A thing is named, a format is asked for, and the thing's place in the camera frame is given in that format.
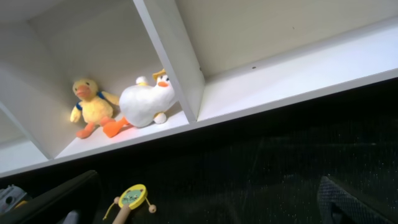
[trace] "white plush body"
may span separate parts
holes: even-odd
[[[157,113],[170,109],[175,102],[171,85],[168,87],[134,85],[122,92],[119,105],[127,121],[141,128],[150,124]]]

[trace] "yellow hat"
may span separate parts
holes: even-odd
[[[162,71],[157,72],[157,73],[153,73],[152,77],[154,78],[155,82],[157,81],[157,77],[161,76],[161,75],[165,75],[166,71],[164,70],[164,68],[162,69]]]

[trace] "yellow toy drum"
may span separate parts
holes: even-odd
[[[143,184],[137,184],[128,188],[125,192],[123,192],[120,197],[116,197],[114,199],[114,203],[108,208],[108,211],[106,212],[106,215],[103,219],[108,216],[108,213],[114,204],[119,205],[121,209],[117,217],[114,219],[113,224],[124,223],[129,216],[131,210],[137,208],[145,201],[147,201],[149,205],[149,212],[155,213],[156,206],[149,203],[147,195],[147,188]]]

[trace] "wooden handle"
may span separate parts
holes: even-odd
[[[124,205],[122,209],[120,209],[117,217],[114,219],[113,224],[124,224],[129,216],[131,209],[129,205]]]

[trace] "yellow duck plush toy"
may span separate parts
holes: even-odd
[[[108,122],[114,121],[112,106],[106,100],[114,105],[119,105],[119,97],[105,91],[98,91],[98,85],[93,80],[86,78],[73,84],[73,92],[81,101],[73,108],[70,121],[78,122],[83,114],[83,119],[87,123],[83,130],[76,133],[78,138],[84,139],[90,136],[96,125],[104,126]]]

